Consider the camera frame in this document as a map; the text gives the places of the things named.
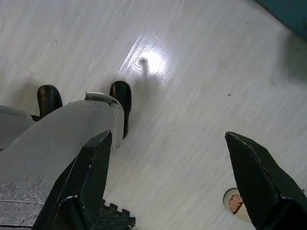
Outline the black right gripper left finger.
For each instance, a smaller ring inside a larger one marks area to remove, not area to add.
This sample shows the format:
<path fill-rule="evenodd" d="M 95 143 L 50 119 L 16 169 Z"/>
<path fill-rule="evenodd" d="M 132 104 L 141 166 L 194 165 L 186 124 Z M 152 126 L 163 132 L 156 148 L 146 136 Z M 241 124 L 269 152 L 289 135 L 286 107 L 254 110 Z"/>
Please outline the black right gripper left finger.
<path fill-rule="evenodd" d="M 91 230 L 96 223 L 111 152 L 112 134 L 91 138 L 55 181 L 33 228 Z"/>

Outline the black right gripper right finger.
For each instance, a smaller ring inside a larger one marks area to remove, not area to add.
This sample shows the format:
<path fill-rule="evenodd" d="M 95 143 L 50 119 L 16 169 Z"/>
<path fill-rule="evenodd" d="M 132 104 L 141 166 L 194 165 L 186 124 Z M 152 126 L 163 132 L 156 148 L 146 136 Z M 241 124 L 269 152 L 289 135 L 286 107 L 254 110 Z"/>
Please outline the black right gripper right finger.
<path fill-rule="evenodd" d="M 257 142 L 227 131 L 225 140 L 238 192 L 257 230 L 305 230 L 304 191 Z"/>

